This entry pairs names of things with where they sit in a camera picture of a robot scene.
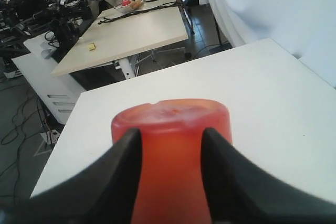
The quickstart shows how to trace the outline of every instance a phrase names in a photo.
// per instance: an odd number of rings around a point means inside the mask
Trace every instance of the gray floor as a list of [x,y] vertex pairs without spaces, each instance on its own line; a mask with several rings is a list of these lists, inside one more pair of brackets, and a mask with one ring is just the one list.
[[[190,38],[186,41],[169,45],[167,47],[161,48],[161,50],[185,47],[186,52],[190,52],[194,58],[195,55],[206,46],[218,44],[218,38],[211,9],[207,6],[196,6],[192,8],[192,15],[194,20],[195,35],[190,36]],[[209,46],[200,51],[198,58],[209,55],[208,49],[213,47],[214,46]],[[186,59],[184,58],[184,54],[182,52],[173,54],[159,54],[157,57],[157,63],[153,62],[152,59],[149,58],[141,64],[140,74],[146,74],[160,70],[161,68],[171,67],[185,61]],[[113,67],[109,67],[109,70],[116,79],[123,79],[121,70],[115,70]],[[20,105],[26,101],[27,96],[30,98],[30,100],[24,107],[22,113],[22,106]],[[24,141],[19,152],[20,155],[18,163],[20,179],[15,191],[16,203],[29,199],[30,194],[32,193],[50,155],[50,152],[37,156],[35,155],[40,146],[42,149],[41,151],[44,149],[44,144],[42,144],[43,139],[39,134],[25,139],[24,134],[26,134],[27,138],[41,131],[41,121],[38,113],[36,113],[36,94],[23,77],[0,83],[0,110],[2,115],[0,118],[0,139],[2,139],[11,129],[14,128],[12,124],[12,117],[16,114],[18,108],[19,113],[15,120],[16,125],[20,125],[22,123],[24,116],[28,117],[32,113],[34,114],[22,129],[19,127],[19,135],[12,143],[8,145],[0,145],[1,174],[2,171],[4,171],[12,162],[16,160],[18,147]],[[15,137],[15,134],[11,134],[8,138],[5,139],[5,142],[11,140],[13,137]],[[14,186],[15,182],[17,181],[17,177],[17,163],[13,165],[6,173],[0,176],[0,204],[13,204]]]

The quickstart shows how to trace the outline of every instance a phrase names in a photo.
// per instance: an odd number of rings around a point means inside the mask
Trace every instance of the white curtain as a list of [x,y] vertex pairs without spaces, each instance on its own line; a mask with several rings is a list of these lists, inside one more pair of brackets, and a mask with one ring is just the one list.
[[200,0],[234,47],[270,37],[336,87],[336,0]]

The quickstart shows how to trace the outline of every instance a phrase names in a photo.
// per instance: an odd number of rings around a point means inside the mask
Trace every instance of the white tabletop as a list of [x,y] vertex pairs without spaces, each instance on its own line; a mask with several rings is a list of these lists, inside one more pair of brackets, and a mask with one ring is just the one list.
[[[174,1],[145,3],[142,9]],[[119,16],[121,14],[115,9],[102,12],[51,75],[61,76],[188,39],[178,7],[155,10],[98,25],[104,17]],[[88,45],[91,43],[96,45],[96,50],[89,51]]]
[[240,152],[283,181],[336,202],[336,91],[271,39],[83,93],[33,195],[110,148],[117,113],[179,98],[225,104]]

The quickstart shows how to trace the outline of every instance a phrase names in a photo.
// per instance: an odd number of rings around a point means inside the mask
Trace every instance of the apple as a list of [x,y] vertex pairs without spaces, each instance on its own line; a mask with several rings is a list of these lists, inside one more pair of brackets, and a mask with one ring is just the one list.
[[127,6],[127,5],[129,5],[130,3],[131,3],[130,0],[123,0],[123,1],[121,2],[121,5],[122,5],[122,6]]

